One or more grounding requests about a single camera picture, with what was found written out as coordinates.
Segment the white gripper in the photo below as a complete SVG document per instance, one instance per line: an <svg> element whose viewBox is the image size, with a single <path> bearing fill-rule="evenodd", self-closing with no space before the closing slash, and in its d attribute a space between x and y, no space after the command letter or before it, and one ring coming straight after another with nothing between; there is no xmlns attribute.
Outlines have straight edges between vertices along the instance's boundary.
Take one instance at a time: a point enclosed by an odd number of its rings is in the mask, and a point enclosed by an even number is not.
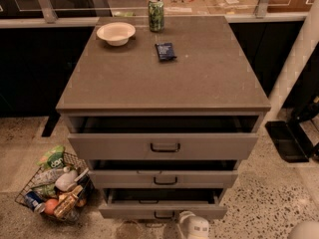
<svg viewBox="0 0 319 239"><path fill-rule="evenodd" d="M178 216L181 239L209 239L209 223L191 211L182 211Z"/></svg>

